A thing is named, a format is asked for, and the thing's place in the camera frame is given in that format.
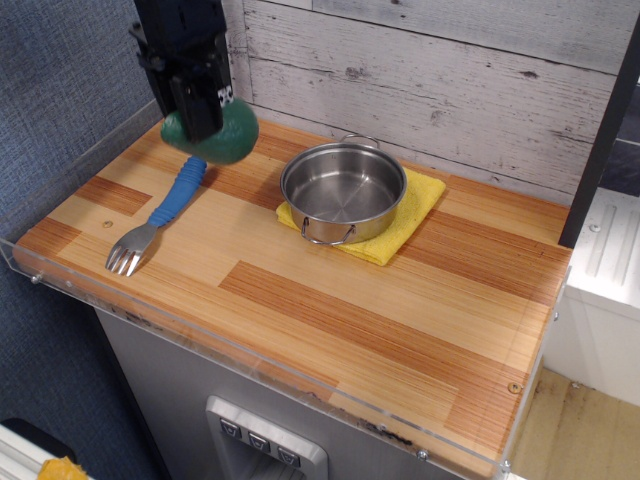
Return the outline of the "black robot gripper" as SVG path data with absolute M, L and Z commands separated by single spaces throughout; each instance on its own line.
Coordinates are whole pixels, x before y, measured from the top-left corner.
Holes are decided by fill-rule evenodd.
M 180 114 L 200 143 L 223 127 L 220 102 L 233 96 L 227 24 L 220 1 L 137 1 L 130 28 L 138 61 L 164 117 Z

